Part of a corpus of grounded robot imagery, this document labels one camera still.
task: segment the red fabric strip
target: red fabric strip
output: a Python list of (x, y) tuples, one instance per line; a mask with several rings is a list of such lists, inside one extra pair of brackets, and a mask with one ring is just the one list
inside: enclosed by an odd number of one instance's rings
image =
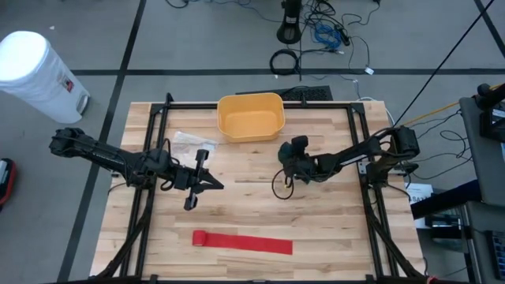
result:
[(293, 241), (193, 231), (193, 245), (293, 255)]

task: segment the bucket label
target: bucket label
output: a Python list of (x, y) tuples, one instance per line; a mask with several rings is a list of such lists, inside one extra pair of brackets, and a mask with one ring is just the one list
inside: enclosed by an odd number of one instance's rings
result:
[(67, 92), (71, 92), (73, 90), (73, 82), (70, 80), (63, 72), (61, 72), (58, 76), (58, 82), (65, 88)]

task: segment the white bucket lid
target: white bucket lid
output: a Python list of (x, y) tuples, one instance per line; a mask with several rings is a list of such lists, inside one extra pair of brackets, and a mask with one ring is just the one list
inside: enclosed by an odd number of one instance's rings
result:
[(13, 83), (36, 71), (49, 42), (36, 32), (13, 32), (0, 42), (0, 83)]

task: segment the wooden table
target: wooden table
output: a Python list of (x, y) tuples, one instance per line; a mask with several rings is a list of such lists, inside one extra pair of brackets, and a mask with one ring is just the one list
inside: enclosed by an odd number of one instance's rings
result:
[[(382, 102), (364, 105), (370, 133), (389, 126)], [(142, 151), (150, 107), (132, 103), (121, 148)], [(361, 127), (357, 130), (362, 139)], [(307, 135), (307, 151), (314, 155), (352, 145), (344, 110), (286, 110), (279, 138), (265, 142), (228, 144), (217, 129), (216, 110), (170, 110), (165, 137), (172, 139), (176, 131), (219, 142), (206, 167), (225, 189), (200, 194), (198, 207), (190, 212), (182, 208), (187, 192), (156, 190), (145, 278), (157, 274), (160, 279), (345, 280), (374, 274), (356, 166), (345, 167), (324, 183), (297, 182), (289, 200), (276, 199), (271, 191), (271, 179), (281, 169), (281, 143)], [(113, 185), (121, 182), (116, 178)], [(400, 177), (390, 177), (390, 183), (404, 189)], [(104, 269), (125, 240), (133, 194), (133, 188), (125, 186), (110, 193), (91, 275)], [(422, 272), (425, 265), (408, 199), (388, 188), (383, 196), (393, 240)], [(294, 240), (294, 254), (193, 247), (192, 232), (197, 229)], [(382, 241), (379, 244), (388, 273), (385, 248)]]

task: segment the yellow bowl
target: yellow bowl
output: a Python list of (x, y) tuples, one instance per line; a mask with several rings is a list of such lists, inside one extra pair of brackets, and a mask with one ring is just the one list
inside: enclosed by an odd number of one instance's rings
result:
[(286, 120), (275, 93), (227, 95), (218, 102), (219, 131), (231, 143), (273, 140)]

